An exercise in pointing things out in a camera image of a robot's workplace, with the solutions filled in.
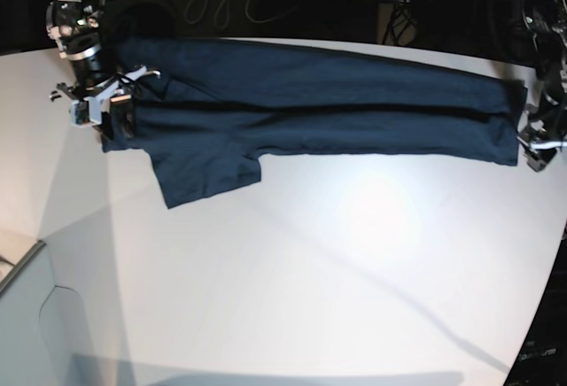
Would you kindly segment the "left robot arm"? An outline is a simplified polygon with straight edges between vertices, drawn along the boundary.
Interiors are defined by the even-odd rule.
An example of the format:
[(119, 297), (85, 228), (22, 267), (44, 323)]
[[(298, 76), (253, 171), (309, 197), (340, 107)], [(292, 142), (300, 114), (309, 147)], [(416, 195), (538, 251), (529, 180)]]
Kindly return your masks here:
[(532, 37), (540, 100), (530, 105), (518, 133), (528, 166), (543, 171), (566, 149), (566, 0), (521, 0), (522, 19)]

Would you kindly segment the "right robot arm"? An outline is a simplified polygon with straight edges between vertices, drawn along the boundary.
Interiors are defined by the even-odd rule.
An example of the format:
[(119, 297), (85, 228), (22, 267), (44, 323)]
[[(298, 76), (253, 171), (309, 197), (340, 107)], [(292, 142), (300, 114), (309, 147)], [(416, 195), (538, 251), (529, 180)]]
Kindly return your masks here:
[(159, 77), (160, 71), (144, 65), (125, 68), (101, 29), (104, 11), (105, 0), (54, 0), (48, 6), (47, 35), (74, 74), (72, 84), (55, 86), (50, 100), (65, 97), (74, 127), (91, 127), (112, 140), (117, 130), (126, 137), (134, 135), (137, 82), (144, 76)]

